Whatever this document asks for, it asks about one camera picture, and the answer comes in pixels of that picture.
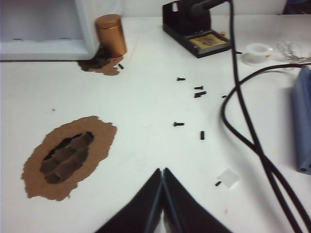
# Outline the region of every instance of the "white box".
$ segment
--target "white box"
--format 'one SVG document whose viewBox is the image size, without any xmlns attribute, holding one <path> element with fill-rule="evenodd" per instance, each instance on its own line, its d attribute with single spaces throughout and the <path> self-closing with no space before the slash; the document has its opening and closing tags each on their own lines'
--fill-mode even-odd
<svg viewBox="0 0 311 233">
<path fill-rule="evenodd" d="M 120 0 L 1 0 L 0 59 L 91 59 L 106 14 L 121 14 Z"/>
</svg>

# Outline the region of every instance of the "white wall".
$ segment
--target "white wall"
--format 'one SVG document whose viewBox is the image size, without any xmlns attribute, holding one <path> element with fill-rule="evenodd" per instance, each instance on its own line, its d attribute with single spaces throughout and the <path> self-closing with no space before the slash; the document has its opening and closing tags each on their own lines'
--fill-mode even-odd
<svg viewBox="0 0 311 233">
<path fill-rule="evenodd" d="M 124 17 L 162 16 L 162 5 L 173 0 L 121 0 Z M 237 15 L 276 15 L 283 12 L 286 0 L 234 0 Z M 211 9 L 213 15 L 227 15 L 228 3 Z"/>
</svg>

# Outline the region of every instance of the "small white paper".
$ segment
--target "small white paper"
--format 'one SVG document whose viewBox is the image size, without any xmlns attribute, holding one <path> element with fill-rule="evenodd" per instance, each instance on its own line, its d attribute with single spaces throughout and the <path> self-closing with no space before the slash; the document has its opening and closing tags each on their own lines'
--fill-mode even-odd
<svg viewBox="0 0 311 233">
<path fill-rule="evenodd" d="M 239 181 L 240 177 L 233 171 L 227 169 L 219 177 L 217 177 L 217 179 L 224 183 L 228 188 L 231 188 Z"/>
</svg>

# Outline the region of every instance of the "white tape roll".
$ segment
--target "white tape roll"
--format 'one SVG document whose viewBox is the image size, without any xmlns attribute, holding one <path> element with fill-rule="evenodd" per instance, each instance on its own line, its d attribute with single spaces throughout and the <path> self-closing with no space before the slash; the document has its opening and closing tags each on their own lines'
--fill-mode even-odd
<svg viewBox="0 0 311 233">
<path fill-rule="evenodd" d="M 243 56 L 243 61 L 247 65 L 256 65 L 267 60 L 267 55 L 270 55 L 273 49 L 266 44 L 253 43 L 246 46 L 246 53 Z"/>
</svg>

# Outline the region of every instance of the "brown burnt area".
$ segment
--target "brown burnt area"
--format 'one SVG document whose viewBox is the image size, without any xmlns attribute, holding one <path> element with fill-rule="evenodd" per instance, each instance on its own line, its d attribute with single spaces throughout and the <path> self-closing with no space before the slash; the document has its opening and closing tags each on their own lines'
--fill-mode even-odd
<svg viewBox="0 0 311 233">
<path fill-rule="evenodd" d="M 117 128 L 96 116 L 60 126 L 28 158 L 21 178 L 29 198 L 61 201 L 107 157 Z"/>
<path fill-rule="evenodd" d="M 48 183 L 60 183 L 82 167 L 88 155 L 88 146 L 93 141 L 91 132 L 65 138 L 53 148 L 41 163 L 40 171 Z"/>
<path fill-rule="evenodd" d="M 101 47 L 92 59 L 78 61 L 78 65 L 83 71 L 114 76 L 119 74 L 118 68 L 114 66 L 122 61 L 122 59 L 123 56 L 111 58 L 111 53 L 109 50 L 107 48 Z"/>
</svg>

